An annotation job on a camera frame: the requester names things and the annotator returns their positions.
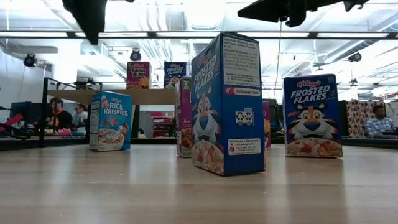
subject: pink cereal box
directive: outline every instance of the pink cereal box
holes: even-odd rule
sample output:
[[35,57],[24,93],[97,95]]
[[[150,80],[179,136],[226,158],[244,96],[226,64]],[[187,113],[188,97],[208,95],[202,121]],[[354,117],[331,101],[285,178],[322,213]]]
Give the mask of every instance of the pink cereal box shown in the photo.
[[271,147],[271,111],[267,101],[262,102],[262,115],[264,116],[265,149],[269,149]]
[[175,85],[175,93],[177,154],[191,158],[191,77],[182,77]]
[[150,75],[152,66],[149,62],[127,63],[127,89],[150,88]]

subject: cartoon tiger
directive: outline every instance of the cartoon tiger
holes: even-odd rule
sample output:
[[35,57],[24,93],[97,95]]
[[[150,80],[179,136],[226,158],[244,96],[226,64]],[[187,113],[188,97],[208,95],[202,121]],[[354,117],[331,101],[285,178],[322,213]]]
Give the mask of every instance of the cartoon tiger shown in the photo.
[[322,110],[326,103],[321,101],[318,106],[303,107],[298,104],[297,109],[301,110],[300,115],[289,124],[289,131],[292,141],[304,138],[323,138],[336,141],[339,127],[332,119],[328,119]]
[[198,113],[193,117],[192,121],[194,142],[205,140],[217,146],[217,137],[221,134],[221,127],[217,122],[218,113],[211,107],[207,94],[203,93],[202,96],[197,94],[197,98],[199,99]]

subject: kellogg's logo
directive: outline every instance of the kellogg's logo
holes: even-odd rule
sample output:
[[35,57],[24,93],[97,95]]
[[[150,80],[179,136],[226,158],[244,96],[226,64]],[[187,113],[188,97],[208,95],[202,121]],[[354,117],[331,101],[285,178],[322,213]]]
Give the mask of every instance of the kellogg's logo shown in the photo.
[[301,80],[297,83],[297,88],[301,88],[304,86],[309,86],[310,88],[315,88],[321,85],[321,81],[317,80],[315,82],[311,82],[311,80]]
[[112,102],[117,102],[117,103],[120,103],[120,102],[122,102],[122,100],[120,100],[120,99],[117,99],[117,98],[112,98]]
[[134,63],[134,64],[132,65],[132,67],[133,67],[133,68],[144,68],[144,65],[143,65],[143,64]]
[[206,55],[201,55],[201,56],[199,56],[199,59],[198,59],[198,68],[199,68],[201,65],[207,64],[207,63],[210,61],[210,58],[211,58],[210,52],[208,52]]

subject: blue cereal box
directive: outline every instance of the blue cereal box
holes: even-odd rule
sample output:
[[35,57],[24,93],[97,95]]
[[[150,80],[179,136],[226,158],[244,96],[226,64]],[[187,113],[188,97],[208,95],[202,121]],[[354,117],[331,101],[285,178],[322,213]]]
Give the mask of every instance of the blue cereal box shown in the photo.
[[175,89],[175,84],[187,75],[186,62],[164,63],[164,88]]
[[259,43],[221,33],[192,60],[192,161],[219,175],[264,171]]
[[131,96],[108,91],[95,93],[91,103],[90,149],[130,149],[131,113]]
[[297,157],[341,157],[335,75],[284,79],[285,151]]

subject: rice krispies box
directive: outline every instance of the rice krispies box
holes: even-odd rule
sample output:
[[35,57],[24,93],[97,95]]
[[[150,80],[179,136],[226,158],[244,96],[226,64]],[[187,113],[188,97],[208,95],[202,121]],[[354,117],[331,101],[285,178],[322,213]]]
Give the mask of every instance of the rice krispies box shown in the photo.
[[284,79],[285,151],[297,157],[341,157],[335,75]]
[[165,62],[164,63],[164,88],[175,89],[175,85],[187,75],[186,62]]
[[175,85],[175,93],[177,154],[191,158],[191,77],[182,77]]
[[91,103],[90,149],[130,149],[131,113],[131,96],[108,91],[95,93]]
[[192,60],[192,161],[219,175],[264,171],[259,43],[221,33]]
[[150,88],[152,66],[149,62],[127,63],[127,89]]

